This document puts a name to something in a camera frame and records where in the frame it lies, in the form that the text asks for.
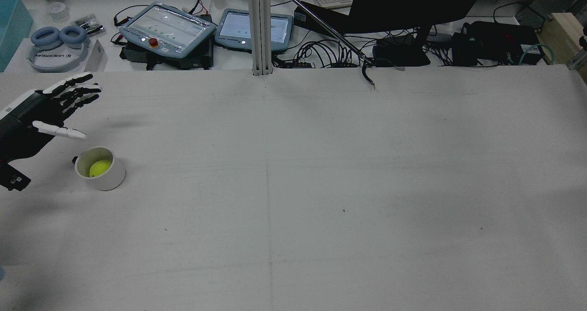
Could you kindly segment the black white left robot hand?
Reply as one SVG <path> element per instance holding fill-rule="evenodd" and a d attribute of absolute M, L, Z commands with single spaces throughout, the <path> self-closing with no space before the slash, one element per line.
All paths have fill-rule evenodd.
<path fill-rule="evenodd" d="M 24 92 L 1 110 L 1 161 L 31 158 L 54 137 L 85 140 L 86 134 L 65 127 L 65 120 L 99 97 L 101 86 L 90 82 L 93 77 L 91 72 L 78 73 L 45 89 Z"/>

